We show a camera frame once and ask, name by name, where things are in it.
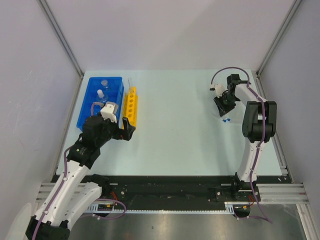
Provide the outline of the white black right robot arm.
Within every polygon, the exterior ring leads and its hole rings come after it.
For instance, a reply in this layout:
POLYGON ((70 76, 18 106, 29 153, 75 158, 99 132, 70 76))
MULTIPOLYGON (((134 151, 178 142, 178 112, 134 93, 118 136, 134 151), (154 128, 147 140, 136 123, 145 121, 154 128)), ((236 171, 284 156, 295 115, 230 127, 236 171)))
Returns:
POLYGON ((241 164, 230 186, 217 187, 215 199, 218 202, 259 201, 260 194, 256 186, 258 164, 264 147, 276 133, 277 103, 260 96, 249 81, 241 80, 238 74, 229 75, 226 81, 226 87, 212 84, 210 90, 216 93, 213 100, 220 117, 235 109, 237 102, 245 106, 241 127, 245 146, 241 164))

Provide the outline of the small clear glass flask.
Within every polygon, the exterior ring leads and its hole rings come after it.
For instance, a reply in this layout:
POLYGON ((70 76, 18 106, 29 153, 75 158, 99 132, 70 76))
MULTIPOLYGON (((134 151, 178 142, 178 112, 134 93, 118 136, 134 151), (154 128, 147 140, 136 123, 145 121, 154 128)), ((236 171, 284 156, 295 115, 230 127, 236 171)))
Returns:
POLYGON ((107 79, 103 79, 100 84, 105 88, 108 89, 109 88, 109 84, 108 84, 108 80, 107 79))

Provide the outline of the blue divided plastic bin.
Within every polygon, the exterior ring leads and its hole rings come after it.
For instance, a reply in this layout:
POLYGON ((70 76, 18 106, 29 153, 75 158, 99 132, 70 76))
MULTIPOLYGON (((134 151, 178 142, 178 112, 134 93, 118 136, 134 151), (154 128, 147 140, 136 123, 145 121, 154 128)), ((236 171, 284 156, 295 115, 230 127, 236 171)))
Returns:
POLYGON ((81 110, 76 126, 82 131, 86 118, 90 117, 94 102, 105 104, 113 102, 118 105, 115 116, 120 118, 124 95, 123 78, 120 76, 94 76, 88 80, 81 110))

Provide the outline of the yellow test tube rack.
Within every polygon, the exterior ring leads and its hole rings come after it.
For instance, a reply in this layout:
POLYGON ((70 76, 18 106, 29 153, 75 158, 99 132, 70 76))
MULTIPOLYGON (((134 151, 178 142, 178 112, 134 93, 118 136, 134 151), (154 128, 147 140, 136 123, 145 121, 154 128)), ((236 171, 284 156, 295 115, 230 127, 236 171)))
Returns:
POLYGON ((129 88, 128 92, 125 93, 122 116, 128 118, 130 125, 137 126, 138 117, 138 95, 135 86, 129 88))

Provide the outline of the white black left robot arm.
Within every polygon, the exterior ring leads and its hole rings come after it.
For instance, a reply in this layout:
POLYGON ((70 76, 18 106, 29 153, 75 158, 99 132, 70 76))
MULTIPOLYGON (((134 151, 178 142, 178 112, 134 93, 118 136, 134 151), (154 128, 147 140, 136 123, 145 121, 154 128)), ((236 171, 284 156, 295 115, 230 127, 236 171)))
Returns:
POLYGON ((101 154, 108 141, 129 141, 135 131, 128 118, 122 118, 123 127, 101 115, 88 117, 77 141, 64 154, 64 170, 46 200, 30 218, 25 235, 29 240, 67 240, 84 211, 96 200, 110 196, 107 177, 94 174, 83 190, 76 188, 101 154))

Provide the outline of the glass flask with white stopper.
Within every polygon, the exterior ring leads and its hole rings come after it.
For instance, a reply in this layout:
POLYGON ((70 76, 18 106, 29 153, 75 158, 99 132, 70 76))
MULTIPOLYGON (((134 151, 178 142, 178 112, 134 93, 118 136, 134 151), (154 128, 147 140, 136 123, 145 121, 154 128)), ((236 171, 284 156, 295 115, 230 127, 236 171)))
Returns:
POLYGON ((108 101, 108 95, 102 89, 98 89, 96 93, 97 102, 105 104, 108 101))

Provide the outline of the clear glass test tube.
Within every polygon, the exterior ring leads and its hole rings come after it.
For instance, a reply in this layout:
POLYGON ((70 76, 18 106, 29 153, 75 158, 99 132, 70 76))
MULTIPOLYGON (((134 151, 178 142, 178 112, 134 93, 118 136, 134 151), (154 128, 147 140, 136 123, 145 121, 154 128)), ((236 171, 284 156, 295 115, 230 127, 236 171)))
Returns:
POLYGON ((127 81, 128 81, 128 92, 131 94, 132 92, 133 92, 133 86, 132 86, 132 78, 131 77, 129 77, 128 79, 127 79, 127 81))

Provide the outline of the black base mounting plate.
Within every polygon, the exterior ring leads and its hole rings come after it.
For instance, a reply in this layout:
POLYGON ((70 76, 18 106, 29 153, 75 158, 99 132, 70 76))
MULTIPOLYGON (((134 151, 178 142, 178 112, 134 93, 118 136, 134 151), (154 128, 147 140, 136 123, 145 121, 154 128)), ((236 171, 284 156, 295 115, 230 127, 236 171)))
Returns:
MULTIPOLYGON (((89 181, 87 175, 80 183, 89 181)), ((129 209, 159 210, 208 210, 223 203, 232 204, 234 214, 245 218, 250 215, 251 206, 260 200, 251 198, 247 201, 217 201, 215 189, 231 185, 233 176, 107 176, 111 187, 108 195, 101 196, 92 204, 101 204, 99 210, 116 207, 129 209)), ((289 176, 259 176, 257 184, 290 184, 289 176)))

